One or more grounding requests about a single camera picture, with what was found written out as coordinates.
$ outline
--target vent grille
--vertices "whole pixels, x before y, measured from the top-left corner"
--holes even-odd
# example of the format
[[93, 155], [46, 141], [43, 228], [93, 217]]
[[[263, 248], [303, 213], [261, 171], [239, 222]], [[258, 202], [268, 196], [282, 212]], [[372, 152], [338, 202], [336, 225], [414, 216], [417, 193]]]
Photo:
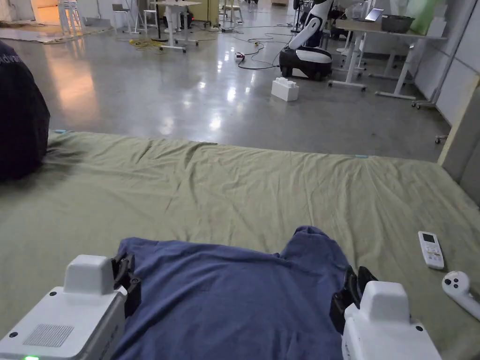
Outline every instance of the vent grille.
[[59, 348], [72, 330], [73, 326], [39, 324], [24, 341], [24, 345]]

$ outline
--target blue cloth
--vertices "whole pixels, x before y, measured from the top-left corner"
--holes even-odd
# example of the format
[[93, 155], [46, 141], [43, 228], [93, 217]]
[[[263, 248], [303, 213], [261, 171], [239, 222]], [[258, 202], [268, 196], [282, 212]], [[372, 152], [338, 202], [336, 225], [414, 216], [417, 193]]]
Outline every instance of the blue cloth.
[[283, 252], [129, 238], [142, 303], [114, 359], [342, 360], [330, 300], [348, 262], [314, 227]]

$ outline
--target white controller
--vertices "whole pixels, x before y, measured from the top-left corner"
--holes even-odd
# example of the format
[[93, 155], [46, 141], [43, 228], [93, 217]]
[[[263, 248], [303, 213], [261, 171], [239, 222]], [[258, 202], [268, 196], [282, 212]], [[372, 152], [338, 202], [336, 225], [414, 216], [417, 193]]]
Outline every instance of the white controller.
[[461, 271], [451, 271], [442, 280], [442, 289], [462, 308], [480, 321], [480, 303], [470, 293], [470, 280]]
[[431, 232], [419, 231], [419, 240], [423, 258], [428, 267], [442, 270], [444, 268], [444, 257], [437, 236]]

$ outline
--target mattress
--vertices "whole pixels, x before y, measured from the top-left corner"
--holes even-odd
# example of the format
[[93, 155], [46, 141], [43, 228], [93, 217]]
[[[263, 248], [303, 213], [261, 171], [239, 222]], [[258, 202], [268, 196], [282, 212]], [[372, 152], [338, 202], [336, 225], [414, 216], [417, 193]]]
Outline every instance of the mattress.
[[115, 255], [128, 237], [281, 251], [321, 228], [354, 267], [400, 282], [444, 360], [480, 353], [480, 322], [426, 267], [417, 232], [437, 234], [446, 268], [480, 274], [480, 215], [437, 164], [92, 133], [52, 133], [42, 168], [0, 186], [0, 332], [78, 254]]

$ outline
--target yellow cable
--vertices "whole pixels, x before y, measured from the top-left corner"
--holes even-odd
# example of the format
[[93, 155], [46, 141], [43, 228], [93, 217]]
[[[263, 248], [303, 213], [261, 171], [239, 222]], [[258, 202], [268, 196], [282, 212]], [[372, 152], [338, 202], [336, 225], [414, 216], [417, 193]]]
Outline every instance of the yellow cable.
[[148, 39], [148, 40], [130, 39], [128, 43], [136, 47], [137, 50], [139, 51], [145, 51], [145, 50], [154, 49], [154, 48], [158, 48], [159, 50], [162, 50], [162, 46], [163, 46], [161, 42], [154, 41], [152, 39]]

